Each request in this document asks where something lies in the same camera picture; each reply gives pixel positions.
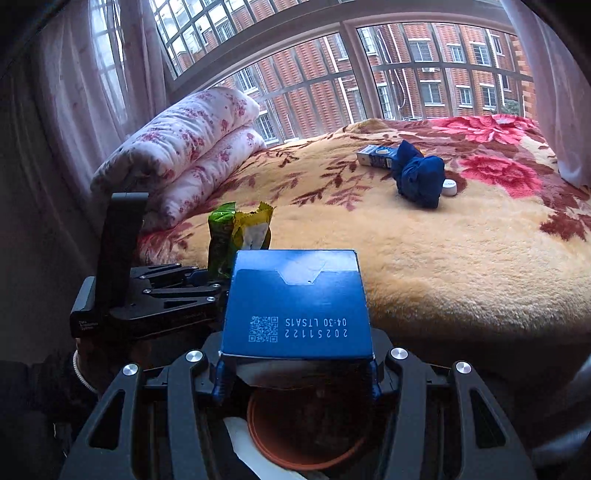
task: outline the snack bag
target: snack bag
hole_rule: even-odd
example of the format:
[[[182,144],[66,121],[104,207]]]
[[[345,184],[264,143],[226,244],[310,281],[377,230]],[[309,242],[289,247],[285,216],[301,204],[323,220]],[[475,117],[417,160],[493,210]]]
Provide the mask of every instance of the snack bag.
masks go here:
[[[236,202],[224,203],[209,214],[209,255],[207,274],[210,280],[229,278],[231,266],[228,264],[228,251],[234,229]]]
[[[273,207],[261,202],[256,212],[236,211],[236,202],[216,208],[208,218],[210,280],[230,278],[238,250],[267,250],[271,245],[269,224]]]
[[[268,250],[271,244],[269,224],[273,217],[273,207],[261,202],[256,212],[234,215],[232,246],[238,250]]]

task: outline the small white container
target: small white container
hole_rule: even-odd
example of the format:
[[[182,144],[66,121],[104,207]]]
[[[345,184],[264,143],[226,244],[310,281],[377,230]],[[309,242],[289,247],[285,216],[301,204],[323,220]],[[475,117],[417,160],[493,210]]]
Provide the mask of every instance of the small white container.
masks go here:
[[[451,179],[445,179],[443,181],[443,190],[441,191],[442,195],[446,197],[453,197],[457,194],[457,183]]]

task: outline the red flower pattern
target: red flower pattern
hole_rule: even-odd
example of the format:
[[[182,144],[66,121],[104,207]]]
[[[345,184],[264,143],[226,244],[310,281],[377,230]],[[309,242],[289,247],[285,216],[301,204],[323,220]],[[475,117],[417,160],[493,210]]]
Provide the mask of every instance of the red flower pattern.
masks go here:
[[[537,130],[535,123],[515,115],[457,116],[432,120],[433,128],[453,134],[465,134],[466,140],[486,143],[496,140],[517,145],[528,130]]]
[[[466,167],[460,175],[487,185],[503,187],[511,198],[530,197],[542,189],[537,173],[516,161],[499,157],[476,155],[460,161]]]

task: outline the red brick wall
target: red brick wall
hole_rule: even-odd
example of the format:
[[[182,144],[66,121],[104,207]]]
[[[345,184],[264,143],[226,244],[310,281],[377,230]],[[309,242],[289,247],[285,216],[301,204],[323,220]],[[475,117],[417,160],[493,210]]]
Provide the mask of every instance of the red brick wall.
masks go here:
[[[275,2],[279,9],[288,8],[295,5],[296,0],[279,0]],[[268,0],[254,0],[250,3],[252,10],[257,18],[261,20],[272,15],[272,9]],[[234,22],[238,30],[243,30],[252,24],[252,20],[246,8],[239,8],[232,13]],[[486,30],[479,27],[471,27],[468,25],[460,25],[456,28],[452,24],[433,24],[434,37],[431,35],[429,26],[425,23],[404,24],[404,32],[407,38],[413,39],[428,39],[431,57],[433,61],[439,61],[439,54],[436,48],[436,42],[440,45],[442,61],[452,62],[452,56],[448,44],[461,45],[466,47],[465,56],[468,63],[476,64],[476,59],[471,42],[477,42],[488,45],[488,33]],[[383,38],[387,48],[389,59],[391,63],[408,63],[411,61],[411,53],[408,51],[404,37],[400,31],[398,24],[380,25],[375,27],[375,32],[378,37]],[[507,35],[504,33],[491,32],[492,35],[497,35],[501,42],[502,54],[498,55],[494,49],[489,50],[491,63],[500,69],[512,71],[513,58],[517,60],[518,71],[524,74],[530,74],[527,65],[525,64],[525,57],[521,51],[521,46],[518,40],[514,37],[508,41]],[[204,32],[204,37],[208,42],[207,50],[210,51],[215,47],[216,40],[211,30]],[[249,94],[259,100],[261,108],[269,111],[269,118],[272,118],[272,110],[277,114],[277,120],[280,124],[280,131],[274,126],[278,137],[294,138],[294,137],[312,137],[320,135],[325,132],[336,130],[341,127],[343,123],[349,123],[349,112],[346,108],[348,102],[353,121],[359,121],[362,117],[358,109],[356,96],[358,96],[357,84],[355,78],[350,75],[341,79],[342,86],[345,90],[346,99],[343,97],[341,84],[338,80],[328,80],[321,83],[310,85],[308,90],[305,87],[298,88],[285,92],[283,95],[274,97],[266,102],[260,100],[263,95],[273,92],[279,92],[281,89],[290,87],[297,83],[303,82],[304,79],[311,80],[318,77],[325,76],[329,73],[344,72],[350,70],[351,66],[348,59],[342,59],[339,49],[335,42],[334,35],[326,37],[329,48],[326,47],[324,38],[317,41],[309,41],[294,47],[293,50],[282,51],[272,56],[280,79],[277,77],[275,69],[272,67],[270,59],[263,59],[257,62],[258,71],[261,74],[261,80],[266,87],[265,92],[255,91]],[[325,66],[319,48],[324,52],[324,56],[328,63]],[[292,55],[295,55],[300,63],[301,69],[305,75],[302,77],[300,69]],[[194,58],[198,60],[204,52],[200,51]],[[369,64],[376,66],[381,63],[380,56],[376,54],[369,54],[367,56]],[[183,67],[188,66],[188,58],[186,55],[181,55],[181,63]],[[459,115],[486,115],[493,113],[490,110],[484,110],[484,100],[482,95],[481,83],[487,85],[497,85],[498,91],[502,88],[498,75],[489,72],[473,71],[472,82],[470,81],[470,72],[462,68],[463,64],[458,63],[455,69],[440,70],[435,72],[424,72],[419,66],[417,70],[413,69],[395,69],[390,70],[390,76],[394,81],[392,90],[396,94],[396,99],[392,98],[392,90],[388,89],[389,102],[392,113],[396,113],[397,101],[401,105],[400,117],[410,118],[414,117],[441,117],[454,114]],[[251,67],[253,77],[256,77],[256,68]],[[374,79],[377,85],[385,85],[389,83],[389,78],[383,71],[374,72]],[[427,106],[421,104],[420,86],[425,80],[439,80],[441,102],[445,106]],[[448,97],[445,88],[446,82],[449,84],[451,98]],[[230,77],[222,82],[223,85],[241,88],[235,84],[233,77]],[[472,108],[459,107],[459,91],[457,86],[474,86],[472,90]],[[528,82],[522,82],[525,113],[526,116],[535,117],[535,90],[533,85]],[[509,91],[503,91],[503,95],[507,100],[521,101],[518,95],[517,83],[513,78],[509,78]],[[497,106],[500,110],[502,104],[502,97],[497,99]]]

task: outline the sheer curtain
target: sheer curtain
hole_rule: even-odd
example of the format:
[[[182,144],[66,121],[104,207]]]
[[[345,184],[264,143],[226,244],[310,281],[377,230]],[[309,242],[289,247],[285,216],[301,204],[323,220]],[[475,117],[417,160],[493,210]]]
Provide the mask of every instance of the sheer curtain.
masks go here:
[[[560,175],[591,186],[591,86],[556,33],[521,0],[501,0],[527,56],[540,128]]]
[[[37,40],[40,109],[60,168],[96,228],[90,180],[168,106],[148,0],[72,0]]]

